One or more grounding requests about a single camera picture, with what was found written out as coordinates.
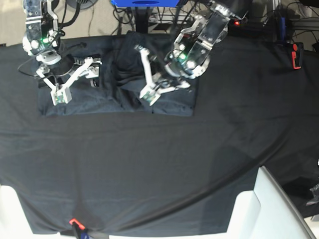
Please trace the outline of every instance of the robotic arm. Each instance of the robotic arm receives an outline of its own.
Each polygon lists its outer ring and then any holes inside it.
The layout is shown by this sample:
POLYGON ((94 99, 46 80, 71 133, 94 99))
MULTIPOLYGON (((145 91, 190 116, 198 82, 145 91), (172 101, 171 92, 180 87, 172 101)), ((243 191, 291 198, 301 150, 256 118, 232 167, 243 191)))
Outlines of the robotic arm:
MULTIPOLYGON (((80 4, 88 0, 78 0, 73 22, 80 10, 80 4)), ((23 0, 26 14, 26 33, 22 44, 29 56, 39 62, 37 75, 51 88, 54 105, 69 103, 72 100, 71 85, 80 77, 91 80, 93 87, 97 86, 94 78, 99 77, 100 58, 87 57, 78 59, 61 51, 60 37, 64 36, 62 28, 71 23, 58 23, 54 13, 58 0, 23 0)))
POLYGON ((210 51, 215 43, 227 35, 231 17, 242 19, 252 0, 210 0, 208 10, 195 16, 190 28, 183 29, 174 41, 173 51, 165 58, 165 71, 152 76, 149 51, 137 46, 146 75, 146 86, 140 98, 154 104, 163 93, 187 89, 193 80, 201 76, 210 62, 210 51))

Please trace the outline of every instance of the red clamp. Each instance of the red clamp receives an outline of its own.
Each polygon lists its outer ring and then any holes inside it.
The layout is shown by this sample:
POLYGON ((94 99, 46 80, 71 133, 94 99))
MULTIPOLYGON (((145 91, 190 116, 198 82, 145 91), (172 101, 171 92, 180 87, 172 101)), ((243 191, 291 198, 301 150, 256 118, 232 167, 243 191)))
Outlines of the red clamp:
POLYGON ((69 221, 69 224, 71 224, 71 225, 76 224, 79 229, 85 230, 85 226, 83 226, 81 223, 79 223, 79 221, 76 220, 75 218, 71 219, 71 220, 69 221))
POLYGON ((300 69, 301 65, 303 64, 304 44, 302 42, 294 43, 293 48, 293 67, 294 69, 300 69))

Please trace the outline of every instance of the folded black garment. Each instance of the folded black garment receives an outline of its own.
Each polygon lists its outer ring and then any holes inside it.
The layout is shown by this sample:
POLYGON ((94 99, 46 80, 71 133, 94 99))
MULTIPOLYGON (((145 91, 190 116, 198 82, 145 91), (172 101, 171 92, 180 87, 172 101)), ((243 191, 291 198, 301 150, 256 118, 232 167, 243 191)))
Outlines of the folded black garment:
POLYGON ((168 36, 147 36, 135 32, 125 37, 90 37, 66 40, 66 46, 84 42, 84 49, 76 49, 72 55, 85 58, 99 54, 100 87, 92 88, 90 80, 80 78, 71 86, 72 100, 68 104, 54 106, 50 89, 41 84, 38 90, 38 109, 44 116, 62 116, 109 112, 150 112, 175 116, 191 116, 196 102, 197 80, 192 91, 179 90, 166 93, 153 105, 139 99, 146 85, 144 69, 139 52, 134 47, 153 46, 159 52, 169 52, 168 36))

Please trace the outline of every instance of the blue box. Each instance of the blue box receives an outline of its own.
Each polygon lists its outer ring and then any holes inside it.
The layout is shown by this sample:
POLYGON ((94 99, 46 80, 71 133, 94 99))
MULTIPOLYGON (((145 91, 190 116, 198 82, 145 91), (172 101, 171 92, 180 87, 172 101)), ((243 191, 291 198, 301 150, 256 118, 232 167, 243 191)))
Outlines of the blue box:
POLYGON ((176 7, 179 0, 111 0, 111 4, 118 7, 135 6, 171 6, 176 7))

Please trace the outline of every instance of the black fabric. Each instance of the black fabric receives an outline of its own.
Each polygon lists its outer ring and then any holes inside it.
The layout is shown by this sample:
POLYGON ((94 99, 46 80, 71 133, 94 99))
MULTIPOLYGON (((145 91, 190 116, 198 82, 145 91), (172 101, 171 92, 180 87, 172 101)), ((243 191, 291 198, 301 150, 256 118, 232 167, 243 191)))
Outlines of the black fabric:
MULTIPOLYGON (((67 46, 79 43, 78 39, 67 41, 67 46)), ((100 69, 100 87, 92 88, 90 80, 79 79, 71 87, 72 101, 69 104, 54 106, 50 89, 42 87, 38 93, 39 111, 44 116, 75 115, 107 112, 146 111, 155 114, 191 116, 196 101, 197 80, 192 80, 192 91, 179 90, 163 94, 150 107, 149 103, 139 99, 145 86, 144 68, 141 56, 134 47, 139 44, 169 52, 169 36, 150 38, 132 32, 125 38, 90 38, 87 47, 78 48, 73 56, 85 58, 88 55, 100 55, 103 65, 100 69)))
MULTIPOLYGON (((123 43, 71 40, 81 41, 101 52, 123 43)), ((211 56, 192 117, 41 117, 37 82, 16 71, 28 57, 20 45, 0 49, 0 183, 17 191, 33 232, 70 230, 76 217, 110 235, 221 233, 260 164, 282 185, 315 178, 318 57, 305 52, 296 71, 285 48, 232 37, 211 56)))

